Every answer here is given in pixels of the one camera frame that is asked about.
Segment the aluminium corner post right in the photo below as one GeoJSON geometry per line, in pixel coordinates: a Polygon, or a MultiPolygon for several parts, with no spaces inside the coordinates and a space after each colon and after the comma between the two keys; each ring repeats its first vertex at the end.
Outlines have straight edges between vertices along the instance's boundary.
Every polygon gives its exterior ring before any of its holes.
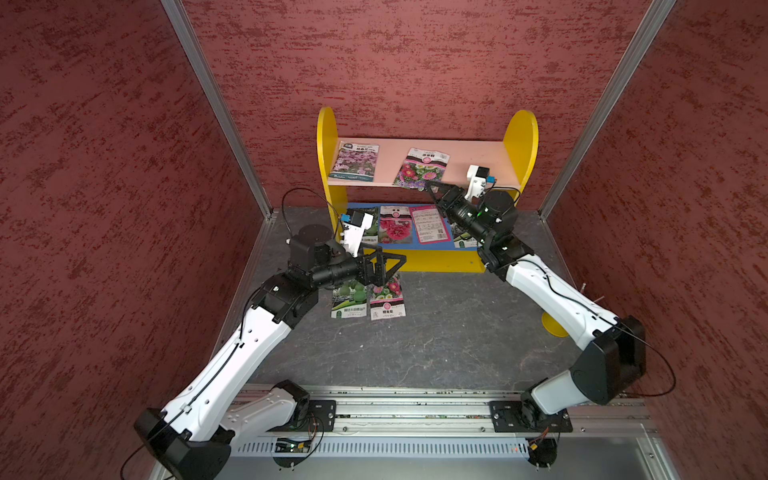
{"type": "Polygon", "coordinates": [[[544,223],[549,221],[570,180],[578,170],[614,107],[621,99],[675,4],[675,0],[653,0],[650,2],[595,108],[568,155],[563,168],[553,182],[539,209],[539,217],[544,223]]]}

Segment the green gourd seed bag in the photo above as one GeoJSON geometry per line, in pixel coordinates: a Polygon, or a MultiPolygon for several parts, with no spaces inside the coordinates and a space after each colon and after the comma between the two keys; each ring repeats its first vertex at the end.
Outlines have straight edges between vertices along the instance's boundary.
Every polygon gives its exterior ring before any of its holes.
{"type": "Polygon", "coordinates": [[[332,319],[363,318],[368,315],[368,289],[349,280],[332,290],[332,319]]]}

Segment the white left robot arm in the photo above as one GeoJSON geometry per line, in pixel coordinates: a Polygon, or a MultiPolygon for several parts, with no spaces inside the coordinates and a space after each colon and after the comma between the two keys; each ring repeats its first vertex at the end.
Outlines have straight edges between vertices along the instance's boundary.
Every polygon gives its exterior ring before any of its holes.
{"type": "Polygon", "coordinates": [[[317,304],[323,288],[355,280],[385,286],[406,264],[401,254],[360,241],[347,225],[343,240],[323,225],[307,225],[288,240],[286,270],[248,298],[233,334],[201,373],[162,408],[148,408],[134,423],[143,447],[174,479],[213,479],[228,461],[234,440],[297,426],[314,432],[306,390],[286,380],[260,399],[233,409],[232,402],[270,352],[317,304]]]}

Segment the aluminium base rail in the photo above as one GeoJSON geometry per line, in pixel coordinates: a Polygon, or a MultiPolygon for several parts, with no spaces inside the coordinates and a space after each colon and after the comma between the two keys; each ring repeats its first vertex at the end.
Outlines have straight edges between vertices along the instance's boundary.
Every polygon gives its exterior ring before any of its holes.
{"type": "Polygon", "coordinates": [[[319,458],[522,458],[555,462],[564,438],[633,438],[654,478],[675,479],[648,409],[619,396],[547,415],[519,392],[249,385],[224,409],[185,399],[164,409],[182,439],[224,449],[192,477],[214,478],[234,455],[271,456],[284,468],[319,458]]]}

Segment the pink flower seed bag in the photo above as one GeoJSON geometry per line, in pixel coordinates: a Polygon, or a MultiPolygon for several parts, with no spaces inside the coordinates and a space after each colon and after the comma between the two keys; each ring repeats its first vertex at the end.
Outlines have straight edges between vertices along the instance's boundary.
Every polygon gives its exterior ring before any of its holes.
{"type": "Polygon", "coordinates": [[[428,181],[442,180],[449,161],[450,156],[444,152],[411,148],[395,176],[393,185],[423,191],[428,181]]]}
{"type": "Polygon", "coordinates": [[[408,206],[382,205],[379,207],[378,241],[385,245],[413,242],[413,220],[408,206]]]}

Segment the pink flower seed bag top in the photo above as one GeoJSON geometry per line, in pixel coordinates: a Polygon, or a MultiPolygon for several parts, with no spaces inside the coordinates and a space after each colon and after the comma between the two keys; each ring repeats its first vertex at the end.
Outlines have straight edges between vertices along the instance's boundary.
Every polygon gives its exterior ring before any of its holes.
{"type": "Polygon", "coordinates": [[[411,148],[395,176],[393,185],[423,191],[428,181],[442,180],[449,161],[450,156],[444,152],[411,148]]]}

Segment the yellow shelf unit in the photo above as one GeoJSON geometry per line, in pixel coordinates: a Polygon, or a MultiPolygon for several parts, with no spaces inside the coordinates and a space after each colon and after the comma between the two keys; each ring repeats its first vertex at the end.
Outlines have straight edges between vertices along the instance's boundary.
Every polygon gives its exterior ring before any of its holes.
{"type": "MultiPolygon", "coordinates": [[[[338,134],[334,112],[329,107],[320,110],[317,123],[318,165],[324,192],[331,203],[329,210],[340,213],[360,206],[348,200],[349,187],[392,188],[406,154],[412,148],[448,156],[446,172],[442,176],[444,183],[467,187],[467,173],[476,165],[489,169],[489,174],[496,180],[497,190],[521,192],[533,172],[538,143],[537,119],[527,110],[514,114],[501,141],[342,138],[338,134]],[[329,176],[339,148],[347,143],[379,147],[372,181],[329,176]]],[[[402,269],[408,272],[481,273],[485,270],[474,248],[457,248],[452,241],[422,244],[413,240],[408,244],[384,244],[382,249],[406,256],[402,269]]]]}

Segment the aster seed bag top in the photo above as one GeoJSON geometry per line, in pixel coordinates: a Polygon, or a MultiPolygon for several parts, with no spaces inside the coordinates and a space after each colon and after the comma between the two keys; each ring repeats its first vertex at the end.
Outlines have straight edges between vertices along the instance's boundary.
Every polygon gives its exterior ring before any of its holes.
{"type": "Polygon", "coordinates": [[[373,321],[406,316],[403,287],[399,273],[383,286],[369,288],[369,312],[373,321]]]}

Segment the purple flower seed bag top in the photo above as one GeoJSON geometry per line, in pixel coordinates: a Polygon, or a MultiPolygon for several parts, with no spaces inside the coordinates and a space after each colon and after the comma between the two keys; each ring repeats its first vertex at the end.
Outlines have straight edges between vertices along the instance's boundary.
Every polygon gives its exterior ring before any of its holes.
{"type": "Polygon", "coordinates": [[[339,180],[372,182],[380,146],[341,142],[329,177],[339,180]]]}

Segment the aluminium corner post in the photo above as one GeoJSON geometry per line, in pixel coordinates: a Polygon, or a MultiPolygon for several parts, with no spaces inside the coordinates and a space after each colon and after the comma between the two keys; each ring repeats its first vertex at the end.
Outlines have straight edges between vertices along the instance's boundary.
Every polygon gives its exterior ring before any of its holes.
{"type": "Polygon", "coordinates": [[[226,105],[183,2],[178,0],[161,0],[161,5],[227,140],[251,194],[259,206],[261,214],[265,218],[270,219],[273,216],[271,202],[252,165],[245,143],[226,105]]]}
{"type": "Polygon", "coordinates": [[[621,99],[675,4],[675,0],[653,0],[650,2],[595,108],[568,155],[563,168],[553,182],[539,209],[539,217],[544,223],[549,221],[570,180],[578,170],[614,107],[621,99]]]}

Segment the yellow pen cup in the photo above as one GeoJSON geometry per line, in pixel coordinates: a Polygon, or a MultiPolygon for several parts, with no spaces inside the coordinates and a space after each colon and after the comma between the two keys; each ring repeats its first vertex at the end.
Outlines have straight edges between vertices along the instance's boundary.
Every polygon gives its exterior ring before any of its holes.
{"type": "Polygon", "coordinates": [[[541,323],[544,329],[554,337],[566,338],[569,336],[567,330],[547,312],[542,313],[541,323]]]}

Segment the aluminium corner post left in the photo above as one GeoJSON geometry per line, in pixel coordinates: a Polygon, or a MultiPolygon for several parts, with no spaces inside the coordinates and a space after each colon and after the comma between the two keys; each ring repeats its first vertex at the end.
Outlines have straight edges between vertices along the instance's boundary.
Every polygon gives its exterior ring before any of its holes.
{"type": "Polygon", "coordinates": [[[226,105],[183,2],[178,0],[161,0],[161,5],[227,140],[251,194],[259,206],[261,214],[265,218],[270,219],[273,216],[271,202],[252,165],[245,143],[226,105]]]}

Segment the pink back-side seed bag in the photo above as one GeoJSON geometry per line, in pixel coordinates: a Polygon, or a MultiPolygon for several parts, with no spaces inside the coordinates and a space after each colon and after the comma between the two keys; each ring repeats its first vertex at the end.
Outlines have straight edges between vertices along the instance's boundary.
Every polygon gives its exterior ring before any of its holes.
{"type": "Polygon", "coordinates": [[[409,211],[420,244],[426,245],[450,240],[444,219],[436,206],[410,207],[409,211]]]}

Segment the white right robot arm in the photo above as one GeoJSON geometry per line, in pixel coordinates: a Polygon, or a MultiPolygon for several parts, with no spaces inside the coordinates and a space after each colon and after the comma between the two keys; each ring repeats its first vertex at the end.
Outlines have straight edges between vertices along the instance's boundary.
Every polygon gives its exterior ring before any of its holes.
{"type": "Polygon", "coordinates": [[[459,186],[429,181],[426,188],[439,213],[477,242],[486,270],[532,299],[581,351],[569,369],[522,394],[527,426],[585,402],[605,405],[645,374],[642,323],[589,300],[517,237],[518,211],[510,194],[492,190],[473,204],[459,186]]]}

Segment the pink flower seed bag lower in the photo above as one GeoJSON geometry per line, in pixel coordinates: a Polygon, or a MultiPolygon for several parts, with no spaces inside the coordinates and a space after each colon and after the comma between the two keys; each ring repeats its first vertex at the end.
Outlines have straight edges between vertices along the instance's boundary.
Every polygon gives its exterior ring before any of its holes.
{"type": "Polygon", "coordinates": [[[413,220],[408,206],[382,205],[379,207],[378,241],[385,245],[413,242],[413,220]]]}

